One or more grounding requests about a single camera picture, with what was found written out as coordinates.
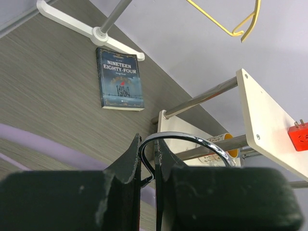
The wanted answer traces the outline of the dark blue book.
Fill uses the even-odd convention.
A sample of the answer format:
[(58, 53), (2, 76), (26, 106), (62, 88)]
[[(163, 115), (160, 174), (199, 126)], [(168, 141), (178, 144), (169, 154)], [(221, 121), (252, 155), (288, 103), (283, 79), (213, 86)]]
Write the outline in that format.
[(97, 47), (96, 60), (102, 108), (144, 110), (137, 56)]

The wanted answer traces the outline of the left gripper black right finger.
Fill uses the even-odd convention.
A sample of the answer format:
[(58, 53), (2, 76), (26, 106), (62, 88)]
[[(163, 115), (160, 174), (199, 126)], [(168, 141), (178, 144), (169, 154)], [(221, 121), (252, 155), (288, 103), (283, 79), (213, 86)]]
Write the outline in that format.
[(272, 168), (190, 167), (154, 143), (158, 231), (297, 231), (303, 214)]

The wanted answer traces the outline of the grey clothes rack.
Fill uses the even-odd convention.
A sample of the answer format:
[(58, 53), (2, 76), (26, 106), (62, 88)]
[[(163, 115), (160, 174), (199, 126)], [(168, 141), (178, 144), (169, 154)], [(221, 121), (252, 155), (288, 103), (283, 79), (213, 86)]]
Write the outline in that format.
[(51, 19), (79, 34), (84, 35), (97, 46), (106, 46), (120, 53), (133, 54), (137, 56), (138, 61), (144, 61), (145, 54), (143, 52), (138, 52), (108, 35), (109, 29), (113, 26), (115, 21), (120, 17), (120, 15), (130, 3), (130, 0), (121, 0), (106, 19), (106, 21), (103, 23), (103, 25), (97, 27), (91, 27), (65, 14), (64, 12), (47, 4), (44, 0), (37, 1), (37, 9), (40, 14), (46, 18)]

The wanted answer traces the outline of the red cube power socket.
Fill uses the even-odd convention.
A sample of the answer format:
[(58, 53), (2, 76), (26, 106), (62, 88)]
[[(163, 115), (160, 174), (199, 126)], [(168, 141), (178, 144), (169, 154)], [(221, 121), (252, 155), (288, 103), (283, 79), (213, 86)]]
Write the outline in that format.
[(303, 119), (294, 122), (294, 125), (288, 129), (288, 135), (296, 149), (296, 151), (308, 150), (308, 123)]

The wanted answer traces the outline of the white two-tier shelf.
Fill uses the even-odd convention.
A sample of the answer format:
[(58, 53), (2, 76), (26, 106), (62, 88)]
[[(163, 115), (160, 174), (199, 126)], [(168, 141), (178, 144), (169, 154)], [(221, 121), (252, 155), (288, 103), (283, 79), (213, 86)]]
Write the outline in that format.
[(208, 91), (172, 109), (160, 111), (151, 122), (157, 125), (159, 132), (183, 131), (207, 138), (209, 134), (177, 116), (235, 87), (239, 90), (245, 134), (216, 141), (215, 144), (224, 151), (244, 148), (244, 155), (260, 153), (301, 178), (301, 181), (291, 182), (293, 188), (307, 187), (308, 152), (298, 152), (288, 135), (291, 126), (299, 129), (304, 125), (297, 124), (244, 69), (238, 70), (235, 77)]

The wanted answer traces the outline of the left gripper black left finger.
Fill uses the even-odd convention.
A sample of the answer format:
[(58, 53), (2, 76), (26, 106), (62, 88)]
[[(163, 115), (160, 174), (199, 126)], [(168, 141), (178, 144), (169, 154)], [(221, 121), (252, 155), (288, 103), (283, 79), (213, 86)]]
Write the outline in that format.
[(104, 170), (23, 171), (0, 182), (3, 231), (137, 231), (141, 161), (136, 134)]

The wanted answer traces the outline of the yellow clothes hanger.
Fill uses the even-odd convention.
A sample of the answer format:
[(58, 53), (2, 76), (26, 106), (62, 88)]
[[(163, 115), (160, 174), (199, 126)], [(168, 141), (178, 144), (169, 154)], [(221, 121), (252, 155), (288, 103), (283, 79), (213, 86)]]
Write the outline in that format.
[[(193, 0), (187, 0), (187, 2), (229, 36), (241, 37), (240, 38), (241, 43), (246, 41), (247, 37), (251, 34), (252, 30), (254, 29), (259, 17), (259, 12), (261, 7), (261, 0), (256, 0), (254, 10), (244, 20), (242, 20), (232, 31), (229, 31), (226, 27), (224, 27), (211, 15), (209, 15), (206, 11), (204, 11), (199, 5), (197, 5)], [(246, 30), (240, 30), (240, 28), (247, 22), (250, 22), (249, 27)]]

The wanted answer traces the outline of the purple clothes hanger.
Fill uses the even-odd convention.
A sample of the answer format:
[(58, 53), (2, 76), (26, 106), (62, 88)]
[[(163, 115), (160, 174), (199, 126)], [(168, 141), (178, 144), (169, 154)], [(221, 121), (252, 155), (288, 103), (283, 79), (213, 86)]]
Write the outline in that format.
[[(98, 170), (107, 168), (107, 165), (105, 163), (94, 159), (88, 155), (85, 155), (79, 151), (76, 151), (39, 135), (33, 134), (31, 132), (24, 131), (9, 125), (0, 125), (0, 137), (2, 139), (25, 146), (29, 149), (33, 149), (37, 152), (46, 154), (54, 159), (57, 159), (60, 162), (66, 163), (78, 169)], [(177, 131), (154, 133), (145, 138), (139, 145), (139, 155), (141, 157), (141, 161), (144, 163), (146, 169), (150, 172), (151, 175), (145, 179), (145, 184), (138, 190), (140, 200), (153, 207), (156, 205), (155, 190), (149, 187), (148, 184), (154, 180), (154, 169), (150, 166), (149, 161), (146, 159), (144, 151), (148, 143), (155, 140), (164, 139), (177, 139), (194, 142), (205, 148), (208, 148), (209, 150), (217, 154), (222, 159), (225, 166), (234, 167), (233, 162), (226, 154), (226, 152), (223, 151), (223, 149), (221, 149), (216, 144), (206, 139), (197, 137), (192, 134)]]

